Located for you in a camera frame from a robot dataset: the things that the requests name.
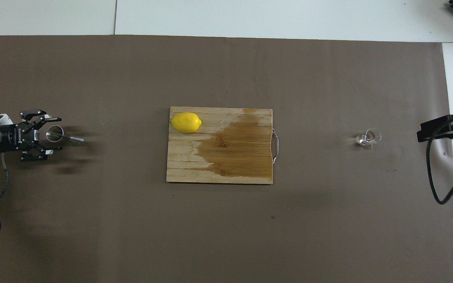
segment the lemon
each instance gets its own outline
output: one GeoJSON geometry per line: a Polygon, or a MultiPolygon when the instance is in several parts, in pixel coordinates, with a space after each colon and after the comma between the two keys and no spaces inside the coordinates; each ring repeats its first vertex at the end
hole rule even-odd
{"type": "Polygon", "coordinates": [[[200,127],[201,124],[202,121],[195,113],[182,112],[175,114],[171,118],[172,127],[180,132],[194,132],[198,130],[198,127],[200,127]]]}

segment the small glass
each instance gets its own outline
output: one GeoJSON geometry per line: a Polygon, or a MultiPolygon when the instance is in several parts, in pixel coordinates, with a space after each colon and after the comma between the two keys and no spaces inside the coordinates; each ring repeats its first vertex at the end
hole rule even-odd
{"type": "Polygon", "coordinates": [[[83,138],[81,136],[69,136],[59,125],[49,127],[46,131],[46,138],[51,143],[58,143],[61,140],[69,140],[69,142],[75,147],[83,144],[83,138]]]}
{"type": "Polygon", "coordinates": [[[381,139],[381,132],[375,128],[370,128],[356,136],[356,143],[363,147],[372,148],[372,145],[378,143],[381,139]]]}

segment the brown paper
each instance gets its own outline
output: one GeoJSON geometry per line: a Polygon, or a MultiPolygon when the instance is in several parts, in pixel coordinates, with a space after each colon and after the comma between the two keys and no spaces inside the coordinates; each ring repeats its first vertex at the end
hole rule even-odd
{"type": "Polygon", "coordinates": [[[453,282],[416,137],[448,114],[439,43],[0,36],[0,113],[37,108],[86,142],[6,154],[0,281],[453,282]],[[167,183],[170,106],[273,109],[273,185],[167,183]]]}

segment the wet stain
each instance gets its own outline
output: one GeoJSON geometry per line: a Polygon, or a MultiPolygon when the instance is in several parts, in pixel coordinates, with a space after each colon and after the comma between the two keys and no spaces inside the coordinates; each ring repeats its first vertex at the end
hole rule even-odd
{"type": "Polygon", "coordinates": [[[211,165],[193,169],[225,177],[272,178],[272,127],[260,126],[256,111],[244,109],[245,114],[203,140],[197,155],[211,165]]]}

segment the metal handle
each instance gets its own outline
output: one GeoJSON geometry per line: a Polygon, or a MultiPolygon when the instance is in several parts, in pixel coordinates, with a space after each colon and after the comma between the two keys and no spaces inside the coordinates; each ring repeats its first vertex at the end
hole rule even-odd
{"type": "Polygon", "coordinates": [[[272,136],[275,137],[275,156],[272,157],[272,164],[274,164],[275,159],[277,158],[277,155],[279,154],[279,137],[275,133],[274,128],[272,128],[272,136]]]}

